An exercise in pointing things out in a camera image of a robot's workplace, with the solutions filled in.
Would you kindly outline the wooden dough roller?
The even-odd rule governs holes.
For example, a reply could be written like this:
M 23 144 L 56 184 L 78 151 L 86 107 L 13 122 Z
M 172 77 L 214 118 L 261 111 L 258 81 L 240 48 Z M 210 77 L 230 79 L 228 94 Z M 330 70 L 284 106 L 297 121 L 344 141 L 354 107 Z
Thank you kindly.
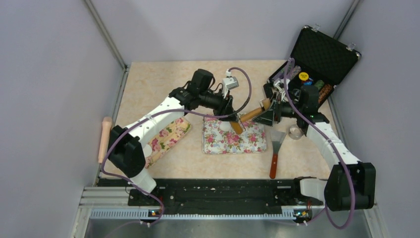
M 243 126 L 242 126 L 243 122 L 249 121 L 249 120 L 255 118 L 256 116 L 259 116 L 264 111 L 267 111 L 269 109 L 270 105 L 271 105 L 271 101 L 270 101 L 269 98 L 260 100 L 259 103 L 260 103 L 259 108 L 256 108 L 256 109 L 244 114 L 243 116 L 240 116 L 238 122 L 234 122 L 234 121 L 229 122 L 229 126 L 234 130 L 234 132 L 236 134 L 242 134 L 243 133 L 243 131 L 244 131 Z

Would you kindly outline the floral tray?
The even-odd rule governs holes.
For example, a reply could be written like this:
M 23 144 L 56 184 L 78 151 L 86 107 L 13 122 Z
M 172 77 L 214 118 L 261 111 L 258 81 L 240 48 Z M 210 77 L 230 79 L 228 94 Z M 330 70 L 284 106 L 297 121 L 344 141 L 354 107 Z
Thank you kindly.
M 223 121 L 203 118 L 202 151 L 209 155 L 250 154 L 267 150 L 264 126 L 252 121 L 242 123 L 243 132 L 232 127 L 223 129 Z

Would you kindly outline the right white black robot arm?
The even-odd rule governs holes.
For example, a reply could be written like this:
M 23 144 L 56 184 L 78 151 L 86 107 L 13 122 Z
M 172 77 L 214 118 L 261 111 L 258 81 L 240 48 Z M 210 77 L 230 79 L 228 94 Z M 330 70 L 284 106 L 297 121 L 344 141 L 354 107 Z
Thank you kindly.
M 374 206 L 376 169 L 353 155 L 337 137 L 326 116 L 318 111 L 319 90 L 303 85 L 293 92 L 285 92 L 269 83 L 263 86 L 270 106 L 254 118 L 255 122 L 271 115 L 268 125 L 280 118 L 297 120 L 297 127 L 314 143 L 330 168 L 328 179 L 299 178 L 299 185 L 290 191 L 296 204 L 315 198 L 331 211 L 370 209 Z

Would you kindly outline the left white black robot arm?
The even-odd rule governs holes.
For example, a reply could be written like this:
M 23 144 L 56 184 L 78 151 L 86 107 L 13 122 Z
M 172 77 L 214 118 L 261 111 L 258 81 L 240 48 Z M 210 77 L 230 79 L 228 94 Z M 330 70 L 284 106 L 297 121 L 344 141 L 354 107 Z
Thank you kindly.
M 158 201 L 159 192 L 155 180 L 146 169 L 144 148 L 148 142 L 171 122 L 192 114 L 198 107 L 213 111 L 212 118 L 227 122 L 235 132 L 242 128 L 237 112 L 233 109 L 230 90 L 239 86 L 231 70 L 225 73 L 222 88 L 218 92 L 210 89 L 214 76 L 207 70 L 198 69 L 185 86 L 172 90 L 150 113 L 126 127 L 116 125 L 109 136 L 105 161 L 110 161 L 122 171 L 121 178 L 140 191 L 140 199 L 147 205 Z

